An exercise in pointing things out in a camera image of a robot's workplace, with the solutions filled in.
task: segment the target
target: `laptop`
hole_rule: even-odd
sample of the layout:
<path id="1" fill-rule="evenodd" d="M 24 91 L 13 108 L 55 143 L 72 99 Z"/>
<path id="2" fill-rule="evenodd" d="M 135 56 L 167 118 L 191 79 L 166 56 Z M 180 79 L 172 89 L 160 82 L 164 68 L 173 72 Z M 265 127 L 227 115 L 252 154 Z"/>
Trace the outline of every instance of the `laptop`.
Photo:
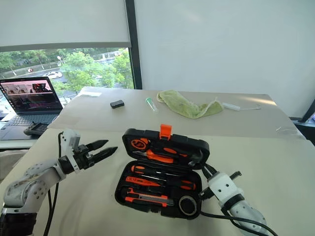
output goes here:
<path id="1" fill-rule="evenodd" d="M 0 130 L 0 140 L 38 138 L 24 129 L 32 122 L 50 124 L 63 108 L 48 77 L 2 79 L 0 90 L 16 113 Z"/>

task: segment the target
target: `laptop screen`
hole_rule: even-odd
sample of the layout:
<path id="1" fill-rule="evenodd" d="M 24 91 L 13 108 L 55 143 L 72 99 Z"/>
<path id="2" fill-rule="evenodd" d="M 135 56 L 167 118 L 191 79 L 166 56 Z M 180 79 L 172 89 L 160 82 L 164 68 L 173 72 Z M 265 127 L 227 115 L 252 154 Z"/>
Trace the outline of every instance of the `laptop screen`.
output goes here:
<path id="1" fill-rule="evenodd" d="M 63 108 L 47 77 L 0 80 L 0 89 L 16 113 Z"/>

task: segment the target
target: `laptop keyboard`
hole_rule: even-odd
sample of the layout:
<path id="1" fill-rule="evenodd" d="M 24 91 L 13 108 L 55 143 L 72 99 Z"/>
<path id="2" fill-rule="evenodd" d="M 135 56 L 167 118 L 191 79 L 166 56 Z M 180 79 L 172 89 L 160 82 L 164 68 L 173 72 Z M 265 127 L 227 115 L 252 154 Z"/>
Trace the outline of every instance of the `laptop keyboard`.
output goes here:
<path id="1" fill-rule="evenodd" d="M 52 115 L 31 115 L 31 116 L 16 116 L 11 119 L 6 126 L 26 126 L 34 123 L 45 123 L 50 124 L 53 119 L 56 117 L 56 114 Z"/>

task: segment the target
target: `test tube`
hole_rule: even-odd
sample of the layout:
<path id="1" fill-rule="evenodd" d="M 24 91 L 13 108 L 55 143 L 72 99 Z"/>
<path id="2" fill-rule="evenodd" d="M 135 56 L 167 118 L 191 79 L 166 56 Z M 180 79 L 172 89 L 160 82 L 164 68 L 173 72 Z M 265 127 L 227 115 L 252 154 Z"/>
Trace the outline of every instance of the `test tube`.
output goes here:
<path id="1" fill-rule="evenodd" d="M 146 99 L 146 102 L 149 104 L 149 106 L 151 107 L 151 109 L 153 110 L 154 113 L 157 113 L 158 112 L 158 109 L 157 107 L 155 106 L 155 104 L 153 103 L 152 99 L 151 98 L 147 98 Z"/>

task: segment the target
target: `toolbox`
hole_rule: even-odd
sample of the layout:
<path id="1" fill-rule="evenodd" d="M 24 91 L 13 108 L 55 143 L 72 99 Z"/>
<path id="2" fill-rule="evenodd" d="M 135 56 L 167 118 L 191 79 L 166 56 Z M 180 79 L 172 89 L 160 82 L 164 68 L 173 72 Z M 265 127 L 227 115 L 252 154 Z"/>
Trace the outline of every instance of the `toolbox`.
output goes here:
<path id="1" fill-rule="evenodd" d="M 120 177 L 115 199 L 144 212 L 194 219 L 201 211 L 200 170 L 209 157 L 206 141 L 173 134 L 162 124 L 160 132 L 128 129 L 123 142 L 129 162 Z"/>

